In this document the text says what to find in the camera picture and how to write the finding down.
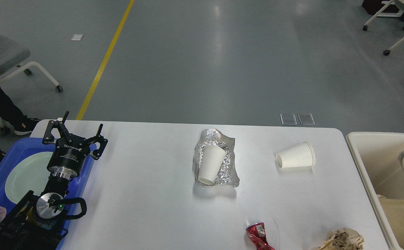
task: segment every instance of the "yellow floor line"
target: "yellow floor line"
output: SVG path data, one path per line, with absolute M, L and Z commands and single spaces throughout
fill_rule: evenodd
M 129 15 L 129 12 L 131 11 L 133 4 L 134 4 L 134 0 L 131 0 L 129 2 L 129 5 L 126 8 L 126 11 L 123 14 L 123 17 L 119 23 L 117 31 L 114 34 L 113 40 L 111 41 L 111 44 L 109 45 L 108 50 L 106 51 L 105 58 L 103 58 L 103 61 L 100 64 L 100 68 L 98 69 L 98 72 L 95 75 L 94 81 L 92 81 L 92 85 L 89 88 L 88 94 L 86 95 L 86 98 L 84 99 L 83 104 L 81 105 L 80 111 L 78 111 L 78 115 L 75 118 L 75 120 L 83 119 L 84 113 L 86 112 L 86 109 L 88 108 L 89 102 L 92 99 L 92 95 L 94 95 L 95 89 L 97 88 L 98 82 L 100 81 L 101 75 L 103 74 L 103 71 L 105 70 L 108 60 L 111 57 L 114 46 L 116 45 L 120 32 L 123 29 L 124 22 L 126 21 L 126 18 Z

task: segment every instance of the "crumpled paper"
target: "crumpled paper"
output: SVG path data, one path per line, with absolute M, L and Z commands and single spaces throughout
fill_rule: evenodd
M 312 250 L 361 250 L 364 237 L 351 228 L 341 228 L 327 233 L 328 240 Z

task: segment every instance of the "gray floor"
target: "gray floor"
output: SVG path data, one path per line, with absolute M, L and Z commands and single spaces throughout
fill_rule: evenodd
M 0 1 L 0 34 L 64 92 L 37 70 L 3 89 L 31 117 L 74 118 L 128 3 Z M 363 32 L 361 3 L 136 0 L 84 119 L 280 126 L 281 113 L 312 113 L 343 134 L 404 133 L 404 44 L 382 54 L 404 22 Z

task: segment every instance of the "beige container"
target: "beige container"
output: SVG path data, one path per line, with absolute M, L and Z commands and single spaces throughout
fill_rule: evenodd
M 402 250 L 377 194 L 404 200 L 404 171 L 398 161 L 404 133 L 352 132 L 347 141 L 389 248 Z

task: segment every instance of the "crushed soda can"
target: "crushed soda can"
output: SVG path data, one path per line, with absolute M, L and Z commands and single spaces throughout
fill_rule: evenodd
M 264 223 L 249 226 L 245 231 L 247 231 L 248 237 L 250 237 L 251 242 L 253 242 L 257 250 L 275 250 L 268 245 Z

